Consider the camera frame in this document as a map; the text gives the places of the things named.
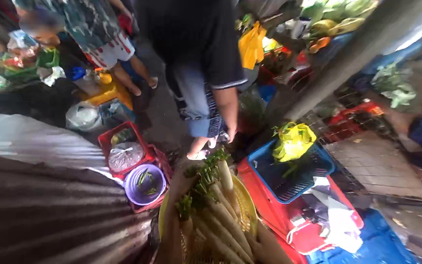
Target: yellow cloth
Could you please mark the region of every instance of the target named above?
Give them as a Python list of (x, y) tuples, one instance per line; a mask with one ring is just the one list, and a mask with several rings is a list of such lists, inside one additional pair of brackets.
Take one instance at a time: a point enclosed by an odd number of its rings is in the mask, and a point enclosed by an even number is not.
[(253, 69), (255, 63), (263, 60), (262, 41), (265, 35), (266, 29), (260, 27), (260, 22), (256, 21), (253, 28), (239, 39), (239, 51), (244, 68)]

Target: red crate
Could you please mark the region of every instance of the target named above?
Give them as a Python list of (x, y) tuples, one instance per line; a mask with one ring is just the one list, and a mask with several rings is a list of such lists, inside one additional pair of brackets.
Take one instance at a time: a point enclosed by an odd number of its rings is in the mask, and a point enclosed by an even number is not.
[(127, 121), (117, 127), (115, 127), (114, 129), (110, 129), (109, 131), (103, 133), (102, 135), (98, 136), (98, 143), (100, 144), (100, 148), (102, 148), (102, 152), (104, 153), (104, 157), (105, 157), (105, 162), (107, 163), (107, 166), (110, 167), (108, 165), (108, 156), (110, 155), (110, 150), (112, 149), (112, 144), (110, 143), (110, 140), (112, 139), (112, 137), (120, 132), (121, 130), (125, 129), (125, 128), (132, 128), (135, 131), (136, 137), (138, 138), (139, 144), (141, 145), (141, 147), (143, 147), (144, 149), (144, 156), (143, 158), (136, 163), (135, 165), (120, 171), (120, 172), (115, 172), (112, 171), (112, 169), (110, 169), (110, 173), (112, 174), (112, 176), (120, 178), (121, 180), (125, 179), (125, 174), (128, 173), (129, 171), (131, 171), (132, 169), (134, 169), (135, 167), (144, 164), (144, 163), (152, 163), (155, 159), (156, 156), (153, 152), (152, 149), (150, 149), (148, 147), (148, 144), (146, 143), (146, 141), (144, 141), (143, 137), (141, 136), (141, 134), (139, 133), (138, 128), (136, 127), (135, 124), (133, 124), (130, 121)]
[[(302, 197), (298, 197), (288, 204), (278, 202), (246, 158), (239, 163), (237, 170), (239, 178), (252, 197), (256, 210), (275, 234), (302, 255), (308, 255), (318, 249), (330, 248), (331, 244), (327, 244), (325, 239), (319, 236), (322, 229), (320, 225), (306, 221), (296, 228), (291, 223), (290, 219), (301, 215), (302, 209), (307, 206)], [(364, 222), (359, 214), (331, 177), (327, 176), (327, 178), (330, 182), (330, 188), (336, 193), (339, 200), (354, 211), (351, 218), (357, 227), (361, 229), (364, 226)]]

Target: cabbage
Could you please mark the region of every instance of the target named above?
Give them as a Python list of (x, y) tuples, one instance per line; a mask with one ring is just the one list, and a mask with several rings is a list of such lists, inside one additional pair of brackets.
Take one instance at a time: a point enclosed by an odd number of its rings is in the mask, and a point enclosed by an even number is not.
[(304, 7), (302, 9), (301, 16), (310, 17), (311, 18), (310, 24), (313, 25), (314, 23), (322, 19), (322, 16), (324, 15), (325, 4), (323, 1), (314, 1), (314, 2), (308, 1), (306, 4), (307, 5), (312, 4), (312, 5)]
[(323, 19), (340, 22), (344, 19), (346, 0), (329, 0), (325, 5)]
[(348, 0), (345, 7), (345, 17), (357, 17), (370, 6), (370, 0)]

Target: plastic bag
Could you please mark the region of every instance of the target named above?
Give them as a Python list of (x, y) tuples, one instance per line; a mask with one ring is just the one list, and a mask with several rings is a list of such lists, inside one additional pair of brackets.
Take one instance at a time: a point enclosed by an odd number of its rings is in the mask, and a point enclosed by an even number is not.
[(85, 101), (73, 105), (66, 112), (66, 128), (89, 132), (102, 126), (102, 117), (98, 107)]
[(144, 149), (138, 143), (120, 143), (110, 150), (108, 166), (112, 171), (120, 172), (138, 163), (143, 155)]
[(317, 139), (309, 126), (304, 123), (289, 122), (284, 127), (277, 129), (276, 134), (279, 140), (273, 150), (273, 157), (279, 162), (300, 158)]
[(263, 37), (266, 29), (260, 27), (260, 22), (255, 22), (253, 28), (239, 39), (239, 51), (242, 58), (242, 67), (253, 69), (255, 63), (263, 60)]

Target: man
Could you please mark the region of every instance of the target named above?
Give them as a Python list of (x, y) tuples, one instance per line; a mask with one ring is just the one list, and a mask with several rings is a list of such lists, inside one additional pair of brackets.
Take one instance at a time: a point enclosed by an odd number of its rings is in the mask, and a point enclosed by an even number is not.
[(166, 63), (166, 78), (180, 116), (195, 137), (187, 155), (204, 159), (227, 125), (229, 142), (237, 130), (236, 86), (247, 80), (234, 32), (229, 0), (138, 0), (140, 32)]
[[(151, 88), (157, 87), (157, 78), (151, 78), (144, 64), (134, 55), (135, 48), (121, 31), (118, 19), (106, 0), (13, 0), (13, 2), (21, 17), (32, 10), (50, 10), (61, 15), (66, 23), (66, 31), (77, 42), (85, 56), (97, 67), (110, 69), (134, 95), (141, 95), (141, 90), (133, 83), (119, 60), (130, 61), (133, 69)], [(120, 0), (110, 2), (131, 18), (131, 13)], [(43, 17), (38, 21), (43, 25)], [(40, 24), (28, 25), (33, 31), (30, 33), (32, 37), (47, 45), (59, 44), (59, 39), (56, 37), (58, 32), (46, 31), (47, 27), (45, 30), (37, 30), (38, 26)]]

